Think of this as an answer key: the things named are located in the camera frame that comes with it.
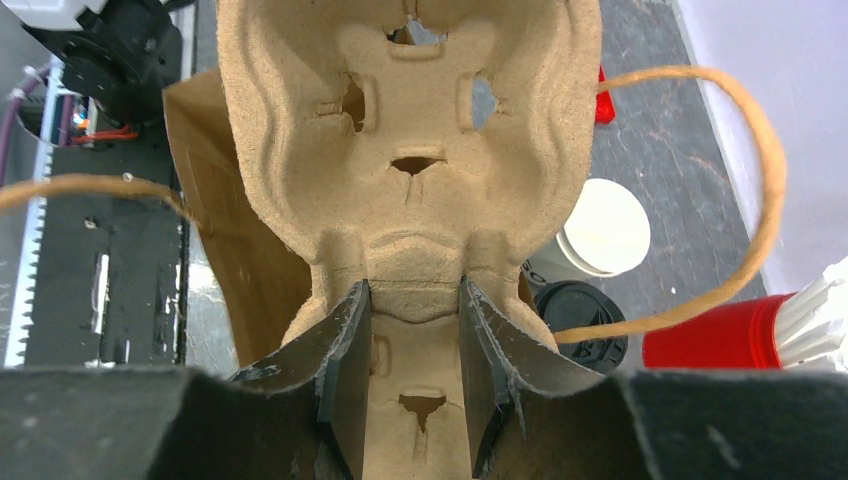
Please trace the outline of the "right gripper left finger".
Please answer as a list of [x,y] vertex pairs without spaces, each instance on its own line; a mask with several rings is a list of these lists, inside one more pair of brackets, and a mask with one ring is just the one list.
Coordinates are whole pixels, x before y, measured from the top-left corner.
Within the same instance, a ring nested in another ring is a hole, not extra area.
[[227,380],[185,367],[1,374],[5,479],[358,479],[370,291]]

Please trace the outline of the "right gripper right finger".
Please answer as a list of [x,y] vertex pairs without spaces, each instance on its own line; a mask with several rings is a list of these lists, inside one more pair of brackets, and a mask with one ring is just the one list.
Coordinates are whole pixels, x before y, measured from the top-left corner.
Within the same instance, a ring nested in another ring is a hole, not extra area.
[[476,479],[843,479],[847,378],[603,376],[514,325],[469,279],[459,343]]

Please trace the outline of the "black coffee cup lid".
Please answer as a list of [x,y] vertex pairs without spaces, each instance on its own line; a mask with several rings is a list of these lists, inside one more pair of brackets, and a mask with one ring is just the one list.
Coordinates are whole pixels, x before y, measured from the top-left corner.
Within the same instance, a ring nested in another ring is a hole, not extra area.
[[[535,294],[534,301],[542,320],[553,333],[625,320],[610,297],[585,282],[549,284]],[[561,344],[559,353],[600,374],[610,374],[624,360],[627,348],[627,337],[612,337]]]

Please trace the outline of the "single brown pulp cup carrier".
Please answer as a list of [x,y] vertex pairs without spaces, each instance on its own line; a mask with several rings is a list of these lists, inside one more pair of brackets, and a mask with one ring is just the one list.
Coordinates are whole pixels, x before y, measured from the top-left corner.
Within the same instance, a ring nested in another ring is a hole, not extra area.
[[546,347],[522,263],[589,173],[595,1],[222,1],[247,198],[311,270],[290,343],[366,280],[367,479],[472,475],[459,353],[471,278]]

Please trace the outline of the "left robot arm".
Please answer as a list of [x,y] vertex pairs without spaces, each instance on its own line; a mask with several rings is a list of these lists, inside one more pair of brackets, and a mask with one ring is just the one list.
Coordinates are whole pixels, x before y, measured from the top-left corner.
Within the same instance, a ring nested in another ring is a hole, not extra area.
[[121,124],[163,115],[181,77],[183,36],[172,12],[186,1],[6,1],[23,29],[59,58],[63,83]]

